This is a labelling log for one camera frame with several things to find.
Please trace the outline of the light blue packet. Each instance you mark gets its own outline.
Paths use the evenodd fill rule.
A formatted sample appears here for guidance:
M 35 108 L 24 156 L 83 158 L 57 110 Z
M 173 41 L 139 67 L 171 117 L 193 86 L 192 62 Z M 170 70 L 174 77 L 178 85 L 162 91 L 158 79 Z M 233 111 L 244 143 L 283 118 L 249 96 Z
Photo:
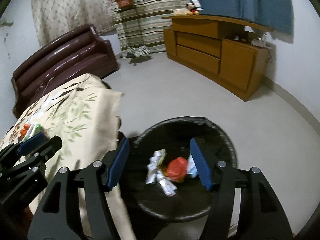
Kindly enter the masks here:
M 187 168 L 186 168 L 187 175 L 189 175 L 191 178 L 195 178 L 198 175 L 198 172 L 191 154 L 189 155 L 187 162 L 188 162 Z

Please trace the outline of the beige patterned curtain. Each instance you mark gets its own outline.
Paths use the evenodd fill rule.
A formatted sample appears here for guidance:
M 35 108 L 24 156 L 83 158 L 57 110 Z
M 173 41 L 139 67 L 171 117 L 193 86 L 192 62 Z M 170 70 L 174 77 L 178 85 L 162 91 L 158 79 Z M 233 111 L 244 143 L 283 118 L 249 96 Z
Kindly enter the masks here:
M 41 47 L 84 24 L 99 33 L 114 28 L 110 0 L 31 0 L 31 9 Z

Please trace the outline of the white router on cabinet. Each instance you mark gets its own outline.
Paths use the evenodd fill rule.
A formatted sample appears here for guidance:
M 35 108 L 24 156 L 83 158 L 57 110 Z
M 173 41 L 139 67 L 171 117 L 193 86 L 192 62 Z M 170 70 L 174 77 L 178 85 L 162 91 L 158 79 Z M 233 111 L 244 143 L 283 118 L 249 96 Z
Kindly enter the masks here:
M 257 47 L 266 48 L 267 46 L 267 34 L 264 33 L 261 37 L 255 38 L 251 41 L 251 44 Z

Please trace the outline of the black lined trash bin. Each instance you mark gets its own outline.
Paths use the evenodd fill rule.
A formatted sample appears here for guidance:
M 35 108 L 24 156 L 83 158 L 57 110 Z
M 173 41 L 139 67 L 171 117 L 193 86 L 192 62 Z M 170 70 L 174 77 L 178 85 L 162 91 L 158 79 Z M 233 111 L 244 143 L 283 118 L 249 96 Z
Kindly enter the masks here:
M 227 134 L 204 117 L 182 116 L 161 121 L 130 139 L 130 154 L 119 182 L 121 197 L 131 218 L 151 217 L 167 222 L 188 222 L 205 216 L 212 203 L 192 162 L 190 141 L 200 149 L 237 167 L 236 151 Z M 157 181 L 147 183 L 148 165 L 156 151 L 165 152 L 160 171 L 176 186 L 167 196 Z

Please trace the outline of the red plastic bag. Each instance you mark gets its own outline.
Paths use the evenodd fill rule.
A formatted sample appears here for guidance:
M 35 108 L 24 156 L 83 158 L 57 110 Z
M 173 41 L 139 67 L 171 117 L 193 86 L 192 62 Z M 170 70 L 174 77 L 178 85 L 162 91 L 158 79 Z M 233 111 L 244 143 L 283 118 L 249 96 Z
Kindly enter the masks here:
M 165 175 L 172 181 L 182 181 L 187 175 L 187 163 L 187 160 L 182 157 L 172 160 L 167 166 Z

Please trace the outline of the wooden TV cabinet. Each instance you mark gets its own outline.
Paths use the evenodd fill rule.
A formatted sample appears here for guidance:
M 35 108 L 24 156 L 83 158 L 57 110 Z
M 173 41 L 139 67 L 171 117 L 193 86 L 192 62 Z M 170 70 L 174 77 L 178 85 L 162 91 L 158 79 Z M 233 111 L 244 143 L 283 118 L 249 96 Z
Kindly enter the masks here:
M 250 44 L 245 27 L 272 29 L 222 16 L 170 16 L 164 29 L 167 56 L 247 101 L 261 86 L 270 52 Z

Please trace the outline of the checkered cloth on stand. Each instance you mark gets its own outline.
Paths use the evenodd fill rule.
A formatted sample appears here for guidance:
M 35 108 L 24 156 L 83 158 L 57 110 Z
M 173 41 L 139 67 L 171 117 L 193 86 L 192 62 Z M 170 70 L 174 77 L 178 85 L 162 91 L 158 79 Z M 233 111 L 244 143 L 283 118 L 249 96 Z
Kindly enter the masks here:
M 129 47 L 127 49 L 127 58 L 136 58 L 136 57 L 141 57 L 141 56 L 149 56 L 150 50 L 146 45 L 142 45 L 137 48 Z

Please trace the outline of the silver foil wrapper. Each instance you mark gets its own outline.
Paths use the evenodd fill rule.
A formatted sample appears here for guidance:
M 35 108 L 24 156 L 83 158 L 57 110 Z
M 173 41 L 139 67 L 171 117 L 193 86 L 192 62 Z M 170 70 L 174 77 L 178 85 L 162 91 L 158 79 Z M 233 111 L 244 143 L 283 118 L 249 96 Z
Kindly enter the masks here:
M 155 182 L 159 183 L 161 186 L 164 194 L 167 197 L 172 197 L 176 194 L 177 187 L 166 178 L 163 174 L 161 169 L 157 166 L 156 163 L 149 163 L 148 167 L 148 174 L 146 176 L 145 183 L 146 184 L 153 184 Z

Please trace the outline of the floral beige tablecloth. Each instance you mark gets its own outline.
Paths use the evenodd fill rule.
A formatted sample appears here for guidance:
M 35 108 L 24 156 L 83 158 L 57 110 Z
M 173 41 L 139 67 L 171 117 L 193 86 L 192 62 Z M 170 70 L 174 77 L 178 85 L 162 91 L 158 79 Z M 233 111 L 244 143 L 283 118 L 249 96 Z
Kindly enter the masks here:
M 122 92 L 106 87 L 93 74 L 83 74 L 52 90 L 30 105 L 1 139 L 1 150 L 20 141 L 24 124 L 40 124 L 45 134 L 62 139 L 62 148 L 46 163 L 46 178 L 52 181 L 59 168 L 86 168 L 112 150 L 121 139 L 118 108 Z M 33 215 L 46 190 L 25 211 L 7 217 L 12 233 L 1 233 L 1 239 L 27 239 Z M 124 201 L 117 185 L 106 193 L 111 215 L 120 239 L 136 239 Z

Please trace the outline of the orange plastic bag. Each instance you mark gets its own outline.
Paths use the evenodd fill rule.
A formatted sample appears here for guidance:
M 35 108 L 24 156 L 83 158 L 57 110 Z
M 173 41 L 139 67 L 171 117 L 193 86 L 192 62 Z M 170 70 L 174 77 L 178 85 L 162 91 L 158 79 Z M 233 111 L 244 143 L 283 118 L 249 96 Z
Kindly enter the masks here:
M 31 127 L 31 124 L 24 124 L 23 128 L 20 130 L 21 137 L 24 137 L 26 133 L 28 132 L 29 128 Z

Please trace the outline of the Mickey Mouse plush toy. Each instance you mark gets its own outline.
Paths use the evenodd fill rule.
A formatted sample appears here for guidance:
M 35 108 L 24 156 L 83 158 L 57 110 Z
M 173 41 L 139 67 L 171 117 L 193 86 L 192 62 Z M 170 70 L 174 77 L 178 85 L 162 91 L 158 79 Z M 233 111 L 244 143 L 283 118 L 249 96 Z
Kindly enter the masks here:
M 185 6 L 188 10 L 187 15 L 199 15 L 200 11 L 202 11 L 202 8 L 196 7 L 193 3 L 187 3 Z

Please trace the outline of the blue curtain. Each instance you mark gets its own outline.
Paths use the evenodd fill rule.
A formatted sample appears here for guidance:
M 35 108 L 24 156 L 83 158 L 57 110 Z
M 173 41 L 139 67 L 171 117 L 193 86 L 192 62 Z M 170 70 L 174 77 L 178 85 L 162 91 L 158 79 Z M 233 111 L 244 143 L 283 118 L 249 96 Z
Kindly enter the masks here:
M 198 0 L 203 14 L 237 18 L 293 33 L 291 0 Z

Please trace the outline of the torn green white carton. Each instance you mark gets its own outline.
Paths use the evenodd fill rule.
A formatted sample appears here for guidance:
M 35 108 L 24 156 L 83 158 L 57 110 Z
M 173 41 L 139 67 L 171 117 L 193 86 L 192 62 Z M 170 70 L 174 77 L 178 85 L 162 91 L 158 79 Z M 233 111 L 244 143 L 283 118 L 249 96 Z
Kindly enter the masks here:
M 150 163 L 148 165 L 148 168 L 151 170 L 154 170 L 157 167 L 159 167 L 162 164 L 165 158 L 165 155 L 166 155 L 165 149 L 155 151 L 153 156 L 150 158 Z

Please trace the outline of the green white wrapper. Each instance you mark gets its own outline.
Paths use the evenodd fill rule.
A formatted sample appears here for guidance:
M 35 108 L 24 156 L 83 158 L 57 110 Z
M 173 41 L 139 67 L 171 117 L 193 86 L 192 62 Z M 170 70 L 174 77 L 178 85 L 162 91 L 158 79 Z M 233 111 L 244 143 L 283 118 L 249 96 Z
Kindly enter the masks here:
M 25 142 L 31 137 L 37 135 L 38 133 L 43 133 L 43 132 L 44 132 L 44 128 L 40 124 L 37 124 L 37 123 L 31 124 L 22 141 Z

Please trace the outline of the black metal plant stand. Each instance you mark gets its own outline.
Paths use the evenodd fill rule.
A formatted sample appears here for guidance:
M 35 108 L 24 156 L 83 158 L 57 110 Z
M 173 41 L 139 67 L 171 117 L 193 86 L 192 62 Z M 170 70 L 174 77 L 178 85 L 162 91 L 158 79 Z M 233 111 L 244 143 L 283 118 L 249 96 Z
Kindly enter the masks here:
M 117 13 L 119 13 L 120 20 L 123 26 L 125 40 L 127 42 L 127 49 L 129 47 L 137 48 L 142 45 L 146 45 L 142 33 L 137 6 L 133 5 L 133 7 L 131 8 L 122 10 L 118 9 Z M 138 63 L 146 62 L 152 59 L 150 54 L 149 56 L 141 56 L 136 58 L 127 58 L 126 55 L 125 58 L 129 59 L 129 64 L 132 64 L 133 66 L 136 66 Z

